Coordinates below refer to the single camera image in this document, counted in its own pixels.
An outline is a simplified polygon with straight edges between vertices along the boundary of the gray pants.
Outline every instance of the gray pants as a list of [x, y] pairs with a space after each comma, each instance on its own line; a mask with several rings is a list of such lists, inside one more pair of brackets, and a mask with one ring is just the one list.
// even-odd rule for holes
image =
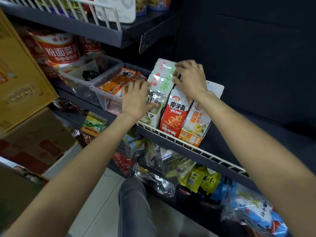
[[147, 192], [136, 178], [127, 178], [118, 193], [118, 237], [158, 237]]

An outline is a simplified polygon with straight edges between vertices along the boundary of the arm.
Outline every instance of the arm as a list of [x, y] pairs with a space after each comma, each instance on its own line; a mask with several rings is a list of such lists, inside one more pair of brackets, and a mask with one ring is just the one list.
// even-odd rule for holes
[[315, 236], [316, 176], [276, 139], [207, 91], [201, 64], [179, 62], [173, 79], [210, 116], [236, 159], [294, 236]]
[[123, 88], [122, 113], [43, 188], [4, 237], [66, 236], [124, 135], [155, 107], [146, 103], [149, 86], [138, 80], [128, 93]]

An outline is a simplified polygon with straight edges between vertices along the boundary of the clear plastic bin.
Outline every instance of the clear plastic bin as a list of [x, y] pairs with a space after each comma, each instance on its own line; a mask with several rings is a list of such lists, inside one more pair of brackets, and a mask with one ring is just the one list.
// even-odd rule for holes
[[[123, 63], [123, 67], [134, 71], [139, 71], [146, 78], [148, 78], [151, 74], [151, 71], [133, 66], [131, 64]], [[107, 72], [105, 75], [98, 77], [98, 79], [95, 82], [93, 82], [93, 84], [90, 86], [91, 90], [93, 90], [96, 93], [102, 108], [105, 111], [112, 113], [113, 115], [118, 115], [122, 112], [122, 98], [112, 95], [106, 91], [103, 91], [98, 87], [104, 84], [105, 82], [109, 81], [113, 77], [115, 77], [120, 71], [121, 67], [116, 66], [115, 68]]]
[[[85, 64], [81, 67], [75, 68], [69, 72], [68, 66], [60, 69], [59, 73], [65, 78], [67, 84], [72, 87], [73, 92], [78, 97], [95, 105], [100, 105], [96, 94], [91, 90], [90, 86], [98, 79], [102, 77], [104, 78], [113, 73], [114, 69], [121, 69], [122, 66], [123, 62], [121, 60], [99, 53], [93, 53], [87, 57]], [[85, 70], [93, 70], [98, 72], [100, 75], [93, 80], [85, 81], [82, 77], [83, 71]]]

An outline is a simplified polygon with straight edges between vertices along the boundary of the person's left hand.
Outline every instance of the person's left hand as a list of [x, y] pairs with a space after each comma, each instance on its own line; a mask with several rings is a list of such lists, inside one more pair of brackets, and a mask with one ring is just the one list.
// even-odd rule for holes
[[134, 123], [139, 121], [152, 108], [158, 106], [157, 103], [147, 103], [147, 91], [151, 84], [144, 79], [130, 82], [126, 93], [122, 88], [122, 114], [128, 114], [134, 119]]

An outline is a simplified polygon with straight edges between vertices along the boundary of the brown cardboard box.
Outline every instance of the brown cardboard box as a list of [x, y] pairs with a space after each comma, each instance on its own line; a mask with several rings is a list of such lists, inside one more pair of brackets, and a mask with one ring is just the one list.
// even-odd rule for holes
[[0, 235], [21, 215], [29, 203], [41, 191], [35, 184], [16, 171], [0, 163]]
[[43, 108], [0, 137], [0, 155], [42, 174], [75, 142], [54, 114]]
[[0, 10], [0, 133], [12, 129], [57, 97]]

